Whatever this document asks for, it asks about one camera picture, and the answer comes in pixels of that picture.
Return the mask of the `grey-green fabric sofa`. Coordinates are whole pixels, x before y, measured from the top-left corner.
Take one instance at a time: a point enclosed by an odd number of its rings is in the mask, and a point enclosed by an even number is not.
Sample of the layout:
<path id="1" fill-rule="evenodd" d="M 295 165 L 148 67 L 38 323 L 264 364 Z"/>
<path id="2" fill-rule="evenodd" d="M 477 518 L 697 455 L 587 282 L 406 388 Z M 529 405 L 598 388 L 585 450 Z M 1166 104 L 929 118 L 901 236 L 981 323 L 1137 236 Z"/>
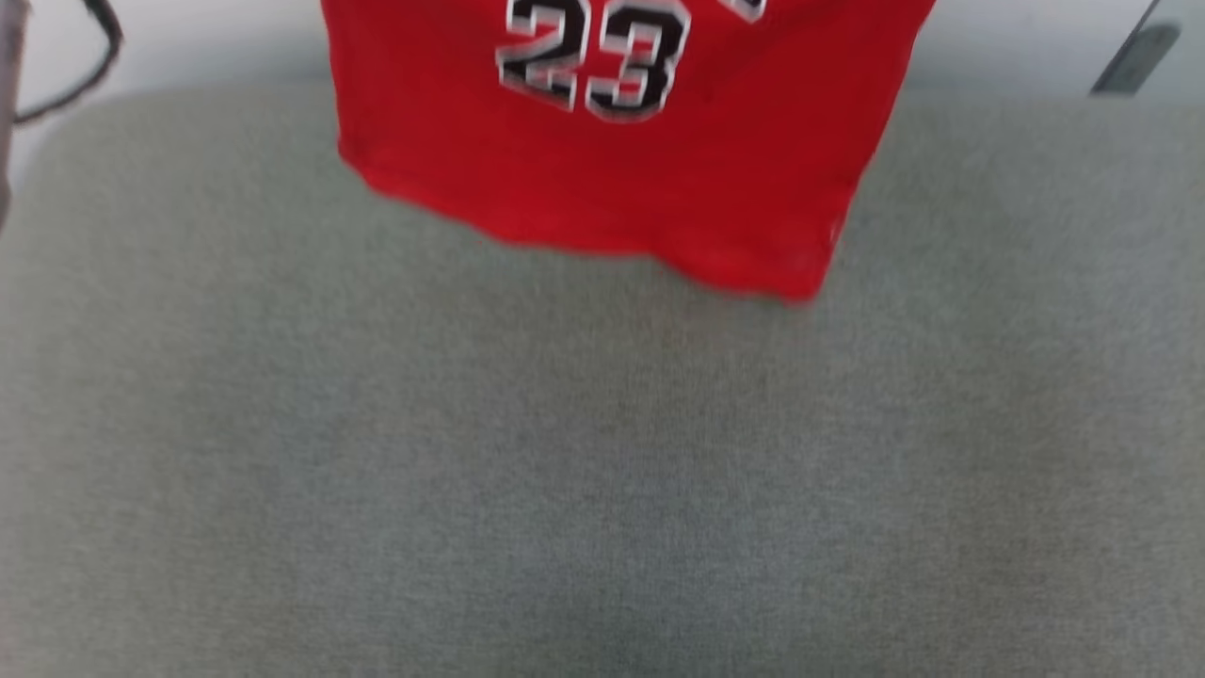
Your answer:
<path id="1" fill-rule="evenodd" d="M 47 138 L 0 678 L 1205 678 L 1205 107 L 900 100 L 813 303 L 370 193 L 328 86 Z"/>

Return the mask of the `red basketball jersey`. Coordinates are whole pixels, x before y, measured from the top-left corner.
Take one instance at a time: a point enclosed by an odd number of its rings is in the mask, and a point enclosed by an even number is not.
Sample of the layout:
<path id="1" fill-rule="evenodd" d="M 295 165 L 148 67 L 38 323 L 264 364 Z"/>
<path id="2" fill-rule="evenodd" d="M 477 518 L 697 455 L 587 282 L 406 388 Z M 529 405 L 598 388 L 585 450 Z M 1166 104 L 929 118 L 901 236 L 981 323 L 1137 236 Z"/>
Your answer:
<path id="1" fill-rule="evenodd" d="M 337 149 L 509 243 L 825 283 L 937 0 L 321 0 Z"/>

